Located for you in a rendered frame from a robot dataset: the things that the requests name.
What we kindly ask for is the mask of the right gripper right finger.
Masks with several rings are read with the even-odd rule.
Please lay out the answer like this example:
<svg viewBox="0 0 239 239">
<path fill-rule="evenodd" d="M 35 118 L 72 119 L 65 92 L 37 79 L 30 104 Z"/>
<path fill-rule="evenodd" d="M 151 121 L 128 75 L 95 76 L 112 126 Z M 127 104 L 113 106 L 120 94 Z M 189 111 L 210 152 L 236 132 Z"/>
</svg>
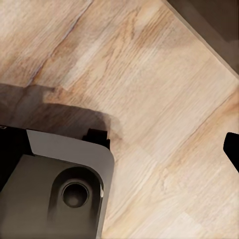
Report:
<svg viewBox="0 0 239 239">
<path fill-rule="evenodd" d="M 227 133 L 223 150 L 239 173 L 239 134 Z"/>
</svg>

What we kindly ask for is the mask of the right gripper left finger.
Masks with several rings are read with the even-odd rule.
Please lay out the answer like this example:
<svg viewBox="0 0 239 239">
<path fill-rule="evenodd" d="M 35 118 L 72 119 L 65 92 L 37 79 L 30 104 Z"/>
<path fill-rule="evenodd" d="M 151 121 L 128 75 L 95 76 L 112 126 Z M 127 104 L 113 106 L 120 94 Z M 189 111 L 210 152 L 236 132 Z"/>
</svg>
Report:
<svg viewBox="0 0 239 239">
<path fill-rule="evenodd" d="M 0 192 L 26 152 L 21 132 L 0 138 Z"/>
</svg>

